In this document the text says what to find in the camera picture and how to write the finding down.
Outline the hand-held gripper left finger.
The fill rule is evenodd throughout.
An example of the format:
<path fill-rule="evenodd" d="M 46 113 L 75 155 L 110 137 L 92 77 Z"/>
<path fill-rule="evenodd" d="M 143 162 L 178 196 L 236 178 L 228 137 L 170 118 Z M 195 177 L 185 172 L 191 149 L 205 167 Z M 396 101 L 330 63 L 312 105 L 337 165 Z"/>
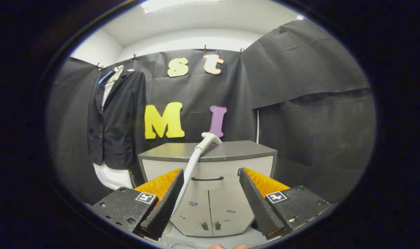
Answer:
<path fill-rule="evenodd" d="M 120 187 L 91 206 L 110 225 L 141 237 L 161 238 L 184 184 L 184 171 L 169 173 L 131 189 Z"/>

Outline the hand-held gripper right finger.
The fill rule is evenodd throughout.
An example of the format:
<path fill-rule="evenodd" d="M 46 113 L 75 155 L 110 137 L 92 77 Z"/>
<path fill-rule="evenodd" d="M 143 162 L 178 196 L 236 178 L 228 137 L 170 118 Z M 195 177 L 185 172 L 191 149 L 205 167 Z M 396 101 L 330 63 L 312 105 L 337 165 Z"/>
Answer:
<path fill-rule="evenodd" d="M 268 240 L 292 233 L 332 208 L 306 186 L 289 187 L 246 167 L 239 168 L 237 176 L 259 230 Z"/>

